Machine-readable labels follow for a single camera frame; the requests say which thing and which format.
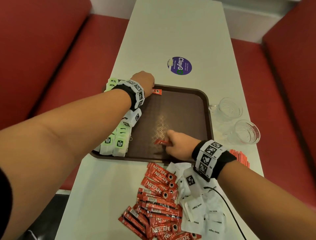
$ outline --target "red cushion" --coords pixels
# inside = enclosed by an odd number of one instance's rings
[[[263,38],[316,164],[316,1],[303,0]]]
[[[91,9],[89,0],[0,6],[0,129],[25,120]]]
[[[316,189],[261,46],[232,39],[265,178],[316,207]]]
[[[126,19],[91,15],[36,114],[101,93],[127,24]],[[75,168],[61,189],[72,188],[77,171]]]

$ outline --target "hand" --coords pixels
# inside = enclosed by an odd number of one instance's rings
[[[195,147],[201,140],[197,140],[184,133],[168,130],[165,141],[171,142],[173,146],[167,146],[166,152],[179,160],[189,160]]]
[[[141,71],[134,74],[131,77],[132,80],[138,82],[144,89],[145,98],[153,93],[153,87],[155,85],[155,78],[150,73]]]

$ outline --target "glass cup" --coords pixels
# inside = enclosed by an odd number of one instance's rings
[[[255,124],[248,120],[239,120],[234,127],[223,134],[231,144],[256,144],[260,140],[260,132]]]
[[[209,110],[218,122],[229,122],[242,116],[242,106],[232,98],[223,98],[219,104],[209,105]]]

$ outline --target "wall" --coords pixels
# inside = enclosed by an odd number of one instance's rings
[[[223,2],[231,38],[261,42],[262,36],[299,0],[219,1]],[[91,2],[93,13],[129,19],[136,0],[91,0]]]

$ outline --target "purple sticker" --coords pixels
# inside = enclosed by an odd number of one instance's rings
[[[173,65],[170,66],[170,70],[177,75],[187,75],[192,71],[191,63],[182,57],[173,57]]]

